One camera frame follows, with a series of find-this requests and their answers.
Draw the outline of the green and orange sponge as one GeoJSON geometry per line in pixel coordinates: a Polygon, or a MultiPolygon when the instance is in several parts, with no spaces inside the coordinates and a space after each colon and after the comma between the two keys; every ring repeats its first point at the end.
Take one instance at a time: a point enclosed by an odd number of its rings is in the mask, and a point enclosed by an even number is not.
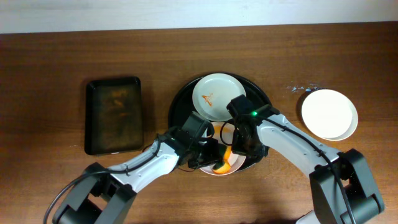
{"type": "Polygon", "coordinates": [[[218,150],[221,159],[212,167],[215,174],[225,174],[231,169],[228,159],[232,153],[231,146],[221,146],[218,150]]]}

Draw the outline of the grey-white plate with sauce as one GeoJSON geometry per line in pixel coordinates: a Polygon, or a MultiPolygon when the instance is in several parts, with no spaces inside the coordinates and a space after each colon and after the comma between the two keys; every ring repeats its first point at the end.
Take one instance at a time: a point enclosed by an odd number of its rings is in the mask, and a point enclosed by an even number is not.
{"type": "Polygon", "coordinates": [[[235,77],[225,73],[212,73],[201,78],[193,88],[192,101],[196,111],[211,121],[232,118],[227,105],[246,91],[235,77]]]}

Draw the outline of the cream plate with sauce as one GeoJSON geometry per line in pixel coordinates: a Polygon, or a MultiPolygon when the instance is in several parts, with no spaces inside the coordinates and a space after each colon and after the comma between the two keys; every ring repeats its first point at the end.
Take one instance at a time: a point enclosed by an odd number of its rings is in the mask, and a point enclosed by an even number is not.
{"type": "Polygon", "coordinates": [[[300,112],[308,130],[328,141],[349,138],[359,123],[355,105],[335,90],[322,89],[310,93],[304,99],[300,112]]]}

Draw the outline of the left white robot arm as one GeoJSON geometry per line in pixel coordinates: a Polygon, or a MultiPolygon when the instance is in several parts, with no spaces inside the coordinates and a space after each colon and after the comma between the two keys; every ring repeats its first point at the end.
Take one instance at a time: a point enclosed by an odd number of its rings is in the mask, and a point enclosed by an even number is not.
{"type": "Polygon", "coordinates": [[[55,197],[43,222],[123,223],[138,192],[182,165],[197,169],[222,161],[224,145],[213,138],[213,125],[192,112],[183,126],[157,135],[144,152],[122,164],[89,165],[55,197]],[[62,199],[52,213],[56,201],[62,199]]]}

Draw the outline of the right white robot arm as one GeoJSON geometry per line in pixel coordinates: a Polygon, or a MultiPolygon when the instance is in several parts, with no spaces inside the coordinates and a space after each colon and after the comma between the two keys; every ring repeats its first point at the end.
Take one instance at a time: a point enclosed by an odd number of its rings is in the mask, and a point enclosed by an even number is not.
{"type": "Polygon", "coordinates": [[[270,147],[309,178],[313,210],[297,223],[366,223],[384,211],[379,188],[359,151],[326,146],[271,105],[255,108],[244,95],[232,99],[226,108],[236,128],[235,154],[262,158],[264,147],[270,147]]]}

